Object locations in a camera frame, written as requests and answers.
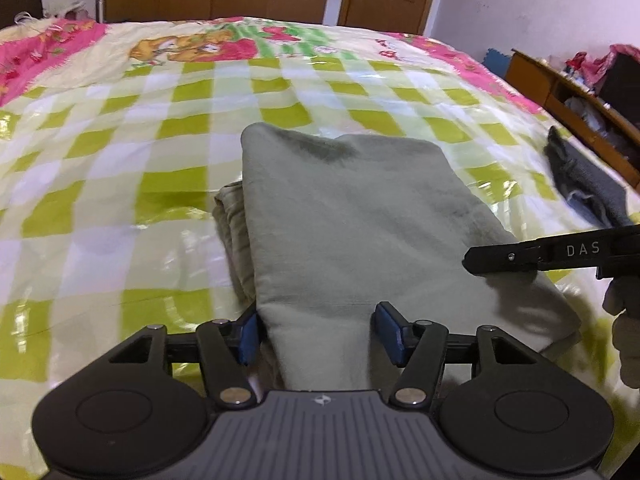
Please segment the logo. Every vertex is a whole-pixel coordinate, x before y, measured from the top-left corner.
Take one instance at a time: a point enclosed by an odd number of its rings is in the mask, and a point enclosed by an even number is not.
[[[316,404],[320,404],[320,406],[326,406],[329,402],[331,402],[333,399],[331,397],[329,397],[328,395],[322,394],[319,397],[316,397],[314,399],[314,402]]]
[[[591,244],[591,247],[588,248],[584,244],[580,244],[580,247],[567,245],[566,247],[566,255],[568,257],[575,256],[576,253],[578,256],[585,256],[589,254],[598,254],[600,252],[600,245],[598,242],[594,242]]]

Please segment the folded cloth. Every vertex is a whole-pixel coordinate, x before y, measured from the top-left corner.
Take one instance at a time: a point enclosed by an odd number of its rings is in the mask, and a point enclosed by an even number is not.
[[[602,228],[633,225],[626,211],[625,189],[566,142],[554,126],[545,155],[556,189],[585,220]]]
[[[286,387],[388,386],[397,371],[370,334],[380,301],[455,333],[494,324],[552,358],[575,341],[578,317],[544,274],[463,268],[469,247],[516,240],[434,144],[267,124],[241,141],[243,181],[214,215]]]

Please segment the metal screw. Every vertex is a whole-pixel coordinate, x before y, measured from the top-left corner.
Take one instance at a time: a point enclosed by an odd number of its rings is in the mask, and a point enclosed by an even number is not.
[[[403,404],[420,404],[427,399],[427,394],[420,388],[402,388],[396,391],[396,400]]]
[[[251,392],[246,388],[227,388],[220,393],[220,399],[227,404],[242,404],[251,399]]]

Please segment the bed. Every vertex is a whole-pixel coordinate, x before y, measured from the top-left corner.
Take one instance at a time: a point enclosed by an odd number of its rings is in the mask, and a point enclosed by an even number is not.
[[[249,124],[430,140],[521,240],[592,228],[554,189],[543,147],[555,125],[627,188],[640,220],[640,200],[615,172],[543,109],[435,40],[240,17],[39,21],[0,31],[0,53],[33,60],[33,41],[46,46],[46,70],[18,67],[0,80],[5,480],[46,471],[31,413],[92,359],[147,324],[184,332],[242,312],[210,212],[215,191],[242,175],[239,136]],[[601,308],[608,283],[594,269],[548,275],[582,319],[581,343],[559,364],[614,410],[602,465],[610,476],[640,441],[640,409],[638,391],[620,381],[612,318]],[[197,370],[174,372],[189,381]]]

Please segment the hand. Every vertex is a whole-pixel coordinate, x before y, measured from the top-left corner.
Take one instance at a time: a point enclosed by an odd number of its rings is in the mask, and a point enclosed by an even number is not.
[[[602,306],[612,316],[621,313],[612,329],[622,363],[620,378],[630,388],[640,388],[640,276],[615,278]]]

